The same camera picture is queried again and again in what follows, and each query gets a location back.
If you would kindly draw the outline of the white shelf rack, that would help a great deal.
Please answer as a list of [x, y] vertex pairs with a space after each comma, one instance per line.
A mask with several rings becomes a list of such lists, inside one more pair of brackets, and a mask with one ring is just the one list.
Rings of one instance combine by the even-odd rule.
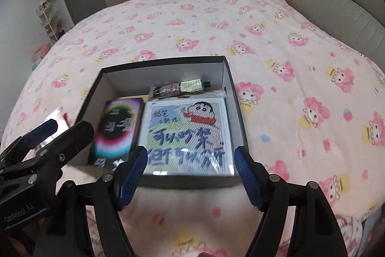
[[36, 14], [49, 41], [55, 44], [65, 34], [65, 29], [59, 12], [52, 1], [53, 0], [42, 0], [38, 5]]

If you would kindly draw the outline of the dark snack packet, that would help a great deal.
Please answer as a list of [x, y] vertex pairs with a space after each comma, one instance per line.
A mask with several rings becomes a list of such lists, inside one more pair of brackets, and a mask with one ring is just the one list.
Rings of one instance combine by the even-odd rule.
[[180, 82], [174, 82], [165, 86], [153, 86], [149, 91], [149, 100], [176, 97], [181, 94]]

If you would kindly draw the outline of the purple black card box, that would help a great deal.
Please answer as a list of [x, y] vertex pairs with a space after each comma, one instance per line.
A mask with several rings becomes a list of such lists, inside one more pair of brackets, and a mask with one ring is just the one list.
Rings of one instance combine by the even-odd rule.
[[120, 98], [105, 104], [87, 164], [115, 170], [128, 161], [135, 148], [144, 101], [142, 98]]

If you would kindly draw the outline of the cartoon bead art picture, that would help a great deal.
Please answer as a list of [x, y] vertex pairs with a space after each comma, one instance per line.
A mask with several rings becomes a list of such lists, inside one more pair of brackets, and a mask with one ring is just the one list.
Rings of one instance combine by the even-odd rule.
[[148, 151], [146, 175], [232, 177], [232, 140], [223, 97], [146, 103], [138, 144]]

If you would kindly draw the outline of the small tube in box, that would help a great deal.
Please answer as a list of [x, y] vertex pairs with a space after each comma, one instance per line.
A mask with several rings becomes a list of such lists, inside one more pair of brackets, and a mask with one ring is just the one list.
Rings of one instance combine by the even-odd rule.
[[192, 79], [180, 83], [180, 91], [182, 93], [203, 92], [203, 90], [211, 87], [210, 81], [202, 81], [201, 79]]

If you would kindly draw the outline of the black storage box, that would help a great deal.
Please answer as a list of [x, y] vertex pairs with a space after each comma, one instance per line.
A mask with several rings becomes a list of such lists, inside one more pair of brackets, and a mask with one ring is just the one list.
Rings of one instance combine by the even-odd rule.
[[148, 162], [141, 186], [218, 189], [241, 181], [234, 151], [247, 137], [223, 56], [103, 68], [78, 121], [91, 123], [95, 136], [71, 165], [93, 175], [115, 170], [142, 146]]

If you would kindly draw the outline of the pink plush pile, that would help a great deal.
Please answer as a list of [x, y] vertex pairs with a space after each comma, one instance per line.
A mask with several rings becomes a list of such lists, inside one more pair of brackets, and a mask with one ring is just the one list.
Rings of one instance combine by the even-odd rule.
[[41, 46], [39, 46], [31, 56], [31, 61], [33, 63], [33, 69], [35, 69], [41, 61], [45, 58], [48, 52], [51, 49], [51, 43], [47, 42]]

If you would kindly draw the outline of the pink cartoon print blanket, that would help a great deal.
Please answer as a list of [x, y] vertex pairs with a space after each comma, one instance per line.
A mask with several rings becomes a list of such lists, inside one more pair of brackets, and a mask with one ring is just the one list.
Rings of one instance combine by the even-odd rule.
[[195, 55], [227, 58], [253, 158], [316, 181], [356, 256], [384, 203], [384, 73], [284, 0], [128, 1], [93, 14], [31, 73], [1, 145], [56, 108], [74, 121], [102, 68]]

